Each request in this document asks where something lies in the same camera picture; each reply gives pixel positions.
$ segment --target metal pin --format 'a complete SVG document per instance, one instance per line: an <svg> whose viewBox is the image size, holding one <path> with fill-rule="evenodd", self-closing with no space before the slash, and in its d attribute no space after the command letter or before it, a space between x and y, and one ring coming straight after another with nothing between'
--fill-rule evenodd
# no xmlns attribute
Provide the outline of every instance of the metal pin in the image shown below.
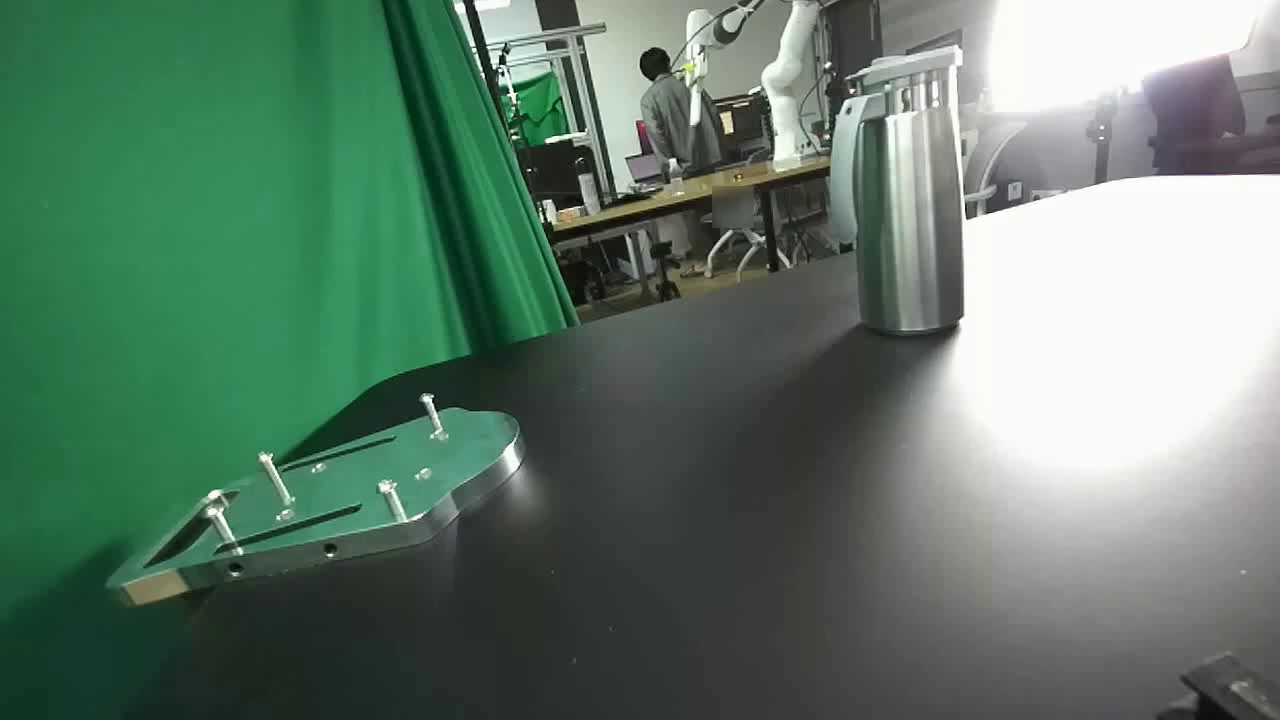
<svg viewBox="0 0 1280 720"><path fill-rule="evenodd" d="M436 394L434 394L434 392L424 394L424 406L427 406L427 414L434 414L434 440L450 440L450 431L445 431L445 420L441 420L441 413L436 413Z"/></svg>
<svg viewBox="0 0 1280 720"><path fill-rule="evenodd" d="M227 548L242 548L231 523L227 523L227 507L223 505L208 505L204 507L204 519L213 523L213 531L227 544Z"/></svg>
<svg viewBox="0 0 1280 720"><path fill-rule="evenodd" d="M267 478L276 483L276 493L279 493L279 505L290 507L290 505L295 505L295 497L290 493L290 483L285 483L285 477L279 477L279 466L276 466L276 459L267 456L267 451L260 451L258 456L258 465L267 472Z"/></svg>
<svg viewBox="0 0 1280 720"><path fill-rule="evenodd" d="M399 505L396 478L380 478L378 493L383 493L390 511L396 516L396 523L410 523L410 511Z"/></svg>

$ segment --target person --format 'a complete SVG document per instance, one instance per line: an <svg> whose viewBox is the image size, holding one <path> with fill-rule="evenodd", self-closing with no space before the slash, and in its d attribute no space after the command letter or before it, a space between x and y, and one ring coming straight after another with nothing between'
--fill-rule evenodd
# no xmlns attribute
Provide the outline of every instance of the person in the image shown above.
<svg viewBox="0 0 1280 720"><path fill-rule="evenodd" d="M714 120L714 94L705 94L705 117L691 129L691 86L684 86L673 73L673 57L664 49L639 53L639 75L650 79L639 94L639 117L654 148L664 161L676 161L684 176L714 172L726 161L720 122Z"/></svg>

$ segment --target desk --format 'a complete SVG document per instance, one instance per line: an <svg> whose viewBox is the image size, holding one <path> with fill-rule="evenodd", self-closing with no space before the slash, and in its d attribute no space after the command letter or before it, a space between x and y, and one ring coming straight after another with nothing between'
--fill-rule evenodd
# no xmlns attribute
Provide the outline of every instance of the desk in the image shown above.
<svg viewBox="0 0 1280 720"><path fill-rule="evenodd" d="M836 257L396 377L312 444L434 389L518 413L524 477L441 544L208 597L135 716L1079 720L1226 649L1276 676L1276 199L978 218L935 338L855 333Z"/></svg>
<svg viewBox="0 0 1280 720"><path fill-rule="evenodd" d="M805 184L817 176L830 176L832 161L830 155L807 155L799 164L741 164L741 166L726 166L714 176L691 176L684 184L673 184L650 199L633 199L633 202L616 202L604 209L597 216L574 216L562 212L558 218L558 240L574 240L574 234L597 234L597 233L616 233L616 226L633 226L655 216L673 216L673 212L687 212L699 202L715 202L729 194L760 194L766 209L766 226L769 226L769 269L781 270L778 263L778 216L774 216L774 193L783 184Z"/></svg>

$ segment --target table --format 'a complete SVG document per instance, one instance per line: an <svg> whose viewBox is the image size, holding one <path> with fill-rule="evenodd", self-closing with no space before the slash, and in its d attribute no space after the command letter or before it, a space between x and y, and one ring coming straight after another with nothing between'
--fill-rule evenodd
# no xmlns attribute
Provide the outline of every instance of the table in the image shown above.
<svg viewBox="0 0 1280 720"><path fill-rule="evenodd" d="M1280 181L968 226L952 335L854 261L396 377L524 420L441 544L208 597L135 716L1158 716L1280 668Z"/></svg>
<svg viewBox="0 0 1280 720"><path fill-rule="evenodd" d="M638 226L638 225L650 225L655 216L705 209L705 202L715 202L715 199L729 199L729 194L760 194L760 212L766 212L766 226L769 226L766 233L769 234L769 269L781 270L781 263L778 263L774 193L783 186L783 184L805 184L805 181L830 176L830 166L832 166L830 155L805 155L805 161L793 161L793 164L741 164L741 166L726 166L726 172L714 172L714 176L691 176L684 184L669 184L664 193L655 193L650 199L616 202L616 209L604 209L597 216L562 212L558 216L558 240Z"/></svg>

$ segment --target green backdrop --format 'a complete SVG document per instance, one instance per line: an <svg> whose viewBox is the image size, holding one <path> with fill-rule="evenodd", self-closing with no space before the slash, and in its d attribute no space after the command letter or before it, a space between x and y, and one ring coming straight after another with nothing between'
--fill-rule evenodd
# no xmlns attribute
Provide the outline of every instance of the green backdrop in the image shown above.
<svg viewBox="0 0 1280 720"><path fill-rule="evenodd" d="M105 574L251 451L574 322L452 0L5 0L0 269L0 716L129 708Z"/></svg>

